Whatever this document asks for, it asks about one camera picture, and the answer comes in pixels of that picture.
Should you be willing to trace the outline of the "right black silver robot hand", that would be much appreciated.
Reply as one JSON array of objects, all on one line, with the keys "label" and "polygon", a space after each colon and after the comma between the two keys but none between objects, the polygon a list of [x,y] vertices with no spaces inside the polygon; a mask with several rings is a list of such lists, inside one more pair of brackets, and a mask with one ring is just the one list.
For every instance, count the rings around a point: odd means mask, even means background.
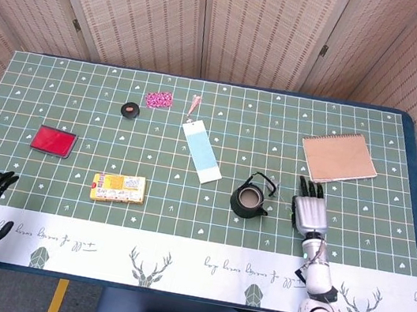
[{"label": "right black silver robot hand", "polygon": [[300,190],[291,204],[291,221],[295,230],[302,236],[324,236],[328,230],[327,205],[323,186],[307,181],[299,176]]}]

